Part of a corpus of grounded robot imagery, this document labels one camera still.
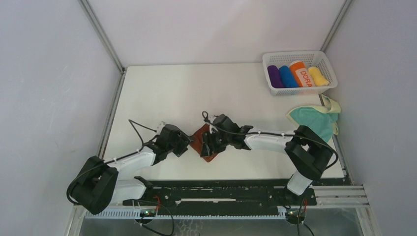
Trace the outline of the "brown towel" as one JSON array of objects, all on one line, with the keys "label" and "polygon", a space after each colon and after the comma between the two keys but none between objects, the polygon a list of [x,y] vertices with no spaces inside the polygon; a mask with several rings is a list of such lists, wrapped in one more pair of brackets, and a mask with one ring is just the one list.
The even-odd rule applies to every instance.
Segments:
[{"label": "brown towel", "polygon": [[201,128],[199,128],[193,135],[193,142],[190,143],[190,146],[200,155],[203,145],[202,134],[204,132],[209,132],[209,125],[204,124]]}]

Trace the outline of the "teal towel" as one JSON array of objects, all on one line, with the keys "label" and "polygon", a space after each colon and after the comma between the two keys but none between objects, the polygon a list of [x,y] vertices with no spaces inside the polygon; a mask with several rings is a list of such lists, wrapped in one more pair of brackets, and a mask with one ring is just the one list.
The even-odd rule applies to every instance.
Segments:
[{"label": "teal towel", "polygon": [[325,107],[321,106],[304,106],[292,109],[286,114],[286,117],[294,125],[304,125],[314,131],[323,141],[329,142],[333,134],[338,129],[336,122],[338,113],[331,113]]}]

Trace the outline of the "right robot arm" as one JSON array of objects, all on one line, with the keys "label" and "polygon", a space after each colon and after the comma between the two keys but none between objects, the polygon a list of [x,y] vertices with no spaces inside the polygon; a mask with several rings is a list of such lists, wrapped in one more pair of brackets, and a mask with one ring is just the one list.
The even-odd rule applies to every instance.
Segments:
[{"label": "right robot arm", "polygon": [[284,191],[289,204],[298,204],[312,182],[320,180],[324,171],[336,164],[331,161],[338,157],[336,150],[305,125],[290,132],[264,131],[251,125],[238,126],[225,114],[211,117],[203,111],[202,117],[209,130],[201,134],[201,157],[219,154],[228,146],[286,154],[296,168]]}]

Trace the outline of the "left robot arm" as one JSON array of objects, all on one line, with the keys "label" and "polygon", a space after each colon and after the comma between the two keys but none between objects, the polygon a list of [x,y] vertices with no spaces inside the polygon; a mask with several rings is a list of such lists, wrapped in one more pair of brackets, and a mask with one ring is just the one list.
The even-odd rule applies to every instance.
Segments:
[{"label": "left robot arm", "polygon": [[101,213],[109,204],[126,200],[148,205],[154,192],[137,172],[165,160],[170,153],[180,157],[193,140],[177,126],[162,122],[156,135],[130,154],[109,161],[90,157],[69,184],[67,199],[92,214]]}]

